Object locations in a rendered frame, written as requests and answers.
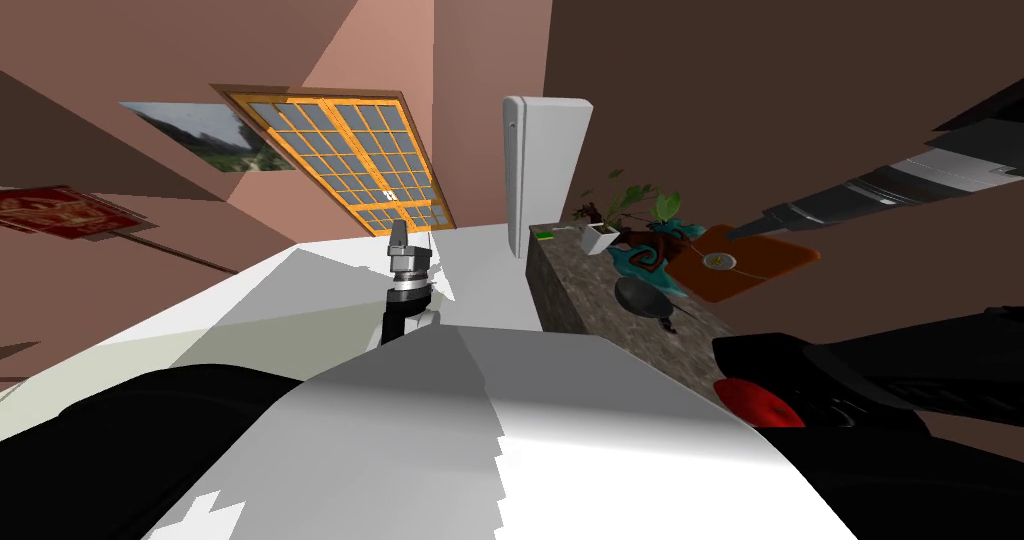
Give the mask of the orange door with glass panes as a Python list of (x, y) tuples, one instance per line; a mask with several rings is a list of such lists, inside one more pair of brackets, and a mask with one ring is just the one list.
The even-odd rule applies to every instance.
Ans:
[(411, 116), (393, 90), (217, 84), (254, 132), (372, 236), (455, 229)]

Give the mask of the white refrigerator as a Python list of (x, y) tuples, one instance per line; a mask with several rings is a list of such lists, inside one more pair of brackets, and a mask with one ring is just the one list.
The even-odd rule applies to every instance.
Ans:
[(560, 221), (593, 105), (507, 96), (502, 101), (507, 227), (514, 257), (527, 256), (530, 226)]

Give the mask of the green plant in white pot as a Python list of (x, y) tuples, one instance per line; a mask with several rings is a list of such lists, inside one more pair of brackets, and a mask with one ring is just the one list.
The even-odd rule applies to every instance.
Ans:
[(600, 209), (593, 202), (583, 204), (573, 213), (573, 218), (588, 221), (581, 229), (581, 247), (584, 253), (595, 255), (605, 251), (624, 229), (621, 221), (631, 216), (629, 210), (644, 202), (651, 204), (645, 217), (646, 226), (652, 222), (666, 223), (676, 218), (681, 204), (681, 194), (677, 191), (665, 192), (660, 186), (652, 184), (632, 185), (614, 196), (605, 209)]

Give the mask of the landscape picture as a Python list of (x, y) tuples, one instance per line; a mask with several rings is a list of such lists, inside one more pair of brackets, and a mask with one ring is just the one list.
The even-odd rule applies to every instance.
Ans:
[(221, 172), (284, 171), (293, 168), (275, 148), (224, 103), (122, 105)]

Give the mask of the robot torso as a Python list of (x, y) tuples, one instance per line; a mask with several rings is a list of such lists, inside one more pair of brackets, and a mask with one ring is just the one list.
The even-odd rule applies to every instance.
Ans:
[(302, 383), (146, 540), (856, 540), (753, 428), (596, 336), (431, 325)]

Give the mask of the teal and brown figurine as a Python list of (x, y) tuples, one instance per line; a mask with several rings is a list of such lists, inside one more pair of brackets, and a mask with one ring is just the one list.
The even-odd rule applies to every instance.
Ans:
[(681, 254), (707, 229), (699, 224), (684, 224), (676, 218), (666, 223), (652, 222), (648, 229), (624, 227), (606, 249), (613, 267), (622, 276), (638, 278), (670, 296), (687, 294), (667, 275), (667, 263)]

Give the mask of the black pan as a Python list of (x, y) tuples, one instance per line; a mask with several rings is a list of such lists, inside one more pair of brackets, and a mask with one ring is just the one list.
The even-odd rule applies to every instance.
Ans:
[(656, 287), (635, 277), (621, 277), (614, 285), (614, 296), (627, 311), (655, 320), (669, 334), (677, 334), (671, 317), (675, 305)]

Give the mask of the red picture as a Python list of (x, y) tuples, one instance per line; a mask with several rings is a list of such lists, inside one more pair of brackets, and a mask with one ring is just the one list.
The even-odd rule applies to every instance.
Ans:
[(143, 232), (144, 216), (66, 185), (0, 189), (0, 226), (65, 240), (100, 241)]

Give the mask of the orange cutting board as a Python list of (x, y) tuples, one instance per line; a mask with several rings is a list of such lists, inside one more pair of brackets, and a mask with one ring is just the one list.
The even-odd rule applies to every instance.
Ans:
[(664, 269), (689, 294), (719, 303), (820, 259), (809, 247), (756, 235), (732, 241), (732, 227), (707, 229)]

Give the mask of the red apple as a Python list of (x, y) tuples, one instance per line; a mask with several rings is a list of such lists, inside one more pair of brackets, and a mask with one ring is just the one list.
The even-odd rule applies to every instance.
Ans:
[(760, 385), (739, 378), (723, 378), (713, 384), (722, 404), (754, 427), (804, 427), (799, 414), (782, 399)]

